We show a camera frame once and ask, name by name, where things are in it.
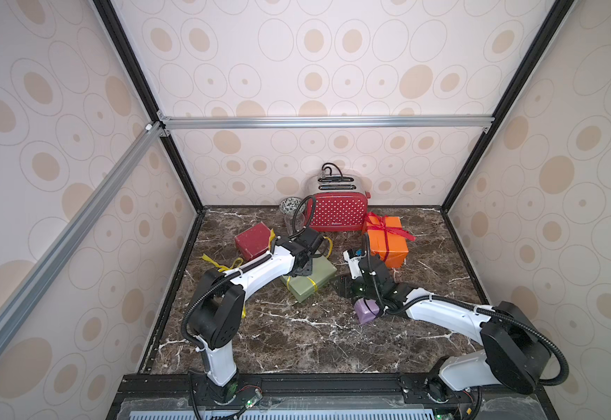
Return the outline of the purple gift box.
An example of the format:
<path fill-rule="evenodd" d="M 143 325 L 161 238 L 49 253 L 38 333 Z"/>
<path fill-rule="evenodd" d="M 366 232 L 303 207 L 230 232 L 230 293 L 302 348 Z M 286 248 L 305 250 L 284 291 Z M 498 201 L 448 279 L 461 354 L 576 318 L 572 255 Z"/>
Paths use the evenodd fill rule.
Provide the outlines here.
<path fill-rule="evenodd" d="M 354 311 L 361 325 L 368 324 L 382 315 L 382 310 L 374 299 L 357 299 Z"/>

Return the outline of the yellow ribbon of green box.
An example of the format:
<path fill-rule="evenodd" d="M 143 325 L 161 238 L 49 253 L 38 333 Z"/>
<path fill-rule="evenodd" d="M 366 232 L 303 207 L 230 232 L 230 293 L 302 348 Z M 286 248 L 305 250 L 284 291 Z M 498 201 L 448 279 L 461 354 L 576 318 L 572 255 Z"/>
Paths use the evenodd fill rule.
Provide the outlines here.
<path fill-rule="evenodd" d="M 335 266 L 328 260 L 332 249 L 333 242 L 310 227 L 297 236 L 278 236 L 272 240 L 274 257 L 286 254 L 293 258 L 288 271 L 279 279 L 299 302 L 323 288 L 336 273 Z"/>

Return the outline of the green gift box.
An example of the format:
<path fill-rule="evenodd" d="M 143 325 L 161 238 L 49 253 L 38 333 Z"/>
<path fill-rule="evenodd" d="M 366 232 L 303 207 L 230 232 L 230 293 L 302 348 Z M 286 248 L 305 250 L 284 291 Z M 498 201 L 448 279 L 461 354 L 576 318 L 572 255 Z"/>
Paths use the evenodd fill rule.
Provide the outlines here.
<path fill-rule="evenodd" d="M 312 273 L 307 276 L 282 276 L 287 290 L 298 302 L 304 302 L 312 294 L 324 288 L 336 274 L 336 267 L 325 257 L 312 261 Z"/>

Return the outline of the red gift box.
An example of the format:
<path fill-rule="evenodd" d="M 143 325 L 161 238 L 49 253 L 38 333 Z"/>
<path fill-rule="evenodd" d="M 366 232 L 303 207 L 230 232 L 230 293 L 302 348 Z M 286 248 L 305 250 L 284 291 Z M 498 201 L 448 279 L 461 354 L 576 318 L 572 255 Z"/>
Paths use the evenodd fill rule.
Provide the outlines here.
<path fill-rule="evenodd" d="M 268 251 L 271 233 L 272 231 L 260 222 L 235 237 L 235 244 L 244 262 L 254 260 Z"/>

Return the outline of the yellow ribbon of red box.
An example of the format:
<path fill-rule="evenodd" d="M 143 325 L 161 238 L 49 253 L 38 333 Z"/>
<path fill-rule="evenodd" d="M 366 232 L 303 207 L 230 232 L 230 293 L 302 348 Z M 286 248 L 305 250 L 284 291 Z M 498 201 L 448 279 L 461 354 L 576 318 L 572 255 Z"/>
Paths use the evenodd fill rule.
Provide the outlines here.
<path fill-rule="evenodd" d="M 230 265 L 219 264 L 207 254 L 202 254 L 201 259 L 214 266 L 220 273 L 236 269 L 244 264 L 244 259 L 242 257 L 237 257 Z M 217 304 L 221 304 L 226 290 L 228 290 L 227 286 L 222 286 L 218 289 L 214 294 L 213 301 Z"/>

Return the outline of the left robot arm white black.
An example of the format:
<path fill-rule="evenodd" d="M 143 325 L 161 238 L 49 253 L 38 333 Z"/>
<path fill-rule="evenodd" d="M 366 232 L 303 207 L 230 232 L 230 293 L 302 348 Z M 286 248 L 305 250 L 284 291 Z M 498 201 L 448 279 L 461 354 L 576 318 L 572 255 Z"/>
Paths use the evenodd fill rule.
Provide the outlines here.
<path fill-rule="evenodd" d="M 232 341 L 245 302 L 276 278 L 311 273 L 324 241 L 324 234 L 310 227 L 292 236 L 274 234 L 259 257 L 237 268 L 204 273 L 181 321 L 181 335 L 202 351 L 209 383 L 224 388 L 237 380 Z"/>

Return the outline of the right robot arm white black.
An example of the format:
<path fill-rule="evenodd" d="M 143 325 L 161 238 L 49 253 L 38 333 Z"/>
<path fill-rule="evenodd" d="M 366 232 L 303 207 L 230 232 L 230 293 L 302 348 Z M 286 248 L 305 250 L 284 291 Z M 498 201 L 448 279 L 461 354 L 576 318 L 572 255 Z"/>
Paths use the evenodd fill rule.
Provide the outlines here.
<path fill-rule="evenodd" d="M 377 255 L 349 250 L 344 260 L 349 274 L 340 278 L 337 292 L 352 300 L 361 322 L 389 315 L 427 322 L 482 347 L 435 363 L 424 381 L 434 402 L 442 404 L 457 392 L 489 385 L 531 395 L 537 386 L 557 386 L 568 379 L 563 352 L 515 304 L 472 304 L 397 283 Z"/>

